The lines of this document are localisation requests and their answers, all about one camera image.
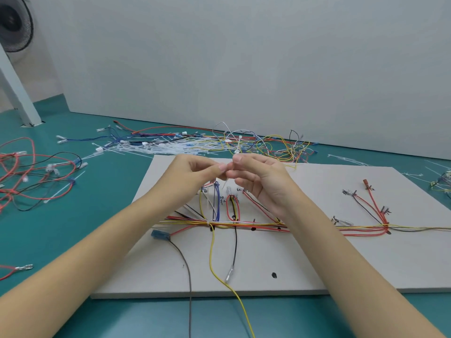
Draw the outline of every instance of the forearm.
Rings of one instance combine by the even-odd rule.
[[[0,298],[3,337],[49,338],[166,216],[152,190]]]
[[[306,195],[287,225],[358,338],[443,338]]]

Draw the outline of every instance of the wiring board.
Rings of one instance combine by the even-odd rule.
[[[134,200],[155,184],[173,158],[154,157]],[[447,257],[451,253],[451,211],[406,177],[390,167],[298,164],[287,166],[287,170],[328,217],[339,220],[335,225],[343,234],[351,236],[348,239],[357,250],[398,290],[441,292],[451,289],[451,270],[447,267]],[[370,215],[371,207],[356,202],[353,195],[371,205],[364,179],[369,181],[372,196],[381,211],[385,211],[382,217],[387,218],[389,225],[378,224],[377,214]],[[217,187],[206,185],[204,194],[199,190],[187,204],[191,210],[183,207],[149,230],[129,252],[121,267],[92,297],[189,295],[185,262],[170,244],[152,237],[155,229],[172,233],[171,241],[183,252],[191,271],[192,296],[234,296],[209,268],[211,261],[216,274],[224,280],[234,259],[229,284],[241,296],[327,293],[284,224],[259,209],[255,200],[247,197],[233,180],[228,180],[224,187],[223,183],[220,181]],[[226,200],[228,187],[236,197],[234,205]],[[217,198],[213,199],[217,197],[217,189],[220,192],[219,207]],[[209,225],[199,218],[200,205],[204,217],[211,218]],[[234,210],[238,210],[236,205],[239,205],[240,219],[235,222],[228,215],[234,215]],[[219,212],[219,221],[213,221],[213,208]],[[185,217],[198,219],[187,220]],[[235,231],[238,222],[246,226]],[[210,259],[212,223],[217,225]],[[266,229],[258,223],[270,226]]]

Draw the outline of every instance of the white wall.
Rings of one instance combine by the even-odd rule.
[[[451,0],[32,0],[71,111],[451,159]]]
[[[18,62],[14,62],[15,59],[22,56],[22,52],[11,56],[14,69],[32,102],[63,93],[47,45],[35,16],[34,20],[36,25],[35,36],[23,58]],[[0,89],[0,112],[11,108],[11,103],[3,90]]]

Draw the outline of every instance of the blue connector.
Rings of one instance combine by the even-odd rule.
[[[169,241],[171,236],[169,233],[154,229],[150,234],[154,239]]]

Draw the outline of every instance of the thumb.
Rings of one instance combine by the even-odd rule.
[[[256,174],[259,177],[264,177],[268,174],[270,166],[254,159],[246,154],[235,154],[233,156],[234,164],[241,170]]]
[[[205,183],[210,180],[214,180],[224,174],[227,170],[226,164],[214,164],[206,169],[203,169],[199,172],[195,172],[195,174],[199,177],[202,183]]]

